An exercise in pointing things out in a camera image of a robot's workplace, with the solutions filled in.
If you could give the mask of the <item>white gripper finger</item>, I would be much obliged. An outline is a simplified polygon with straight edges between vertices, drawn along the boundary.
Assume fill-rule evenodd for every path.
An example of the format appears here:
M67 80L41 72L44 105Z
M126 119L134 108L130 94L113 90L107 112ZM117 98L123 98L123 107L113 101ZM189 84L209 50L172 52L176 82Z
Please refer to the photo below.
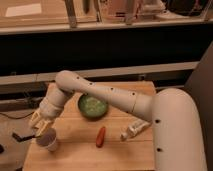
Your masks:
M42 136L44 133L46 133L53 125L54 121L49 119L39 119L36 122L36 127L38 130L36 131L36 136Z
M42 116L39 111L35 111L29 121L29 126L31 128L38 128L41 124Z

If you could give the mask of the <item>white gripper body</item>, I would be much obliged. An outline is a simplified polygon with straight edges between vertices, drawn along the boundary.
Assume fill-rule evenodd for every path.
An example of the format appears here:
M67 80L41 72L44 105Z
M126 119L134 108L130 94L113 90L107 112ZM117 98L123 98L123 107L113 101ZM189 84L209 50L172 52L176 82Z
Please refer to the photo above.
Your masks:
M59 108L53 105L47 98L44 98L39 104L37 119L55 120L58 116Z

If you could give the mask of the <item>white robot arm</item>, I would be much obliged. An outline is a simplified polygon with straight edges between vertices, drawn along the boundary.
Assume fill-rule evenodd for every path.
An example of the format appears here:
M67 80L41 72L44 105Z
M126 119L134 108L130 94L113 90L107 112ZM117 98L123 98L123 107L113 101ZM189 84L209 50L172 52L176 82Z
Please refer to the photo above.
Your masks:
M52 127L76 92L151 123L156 171L208 171L198 107L187 92L177 88L150 96L90 82L73 71L60 71L52 92L44 97L29 121L38 136Z

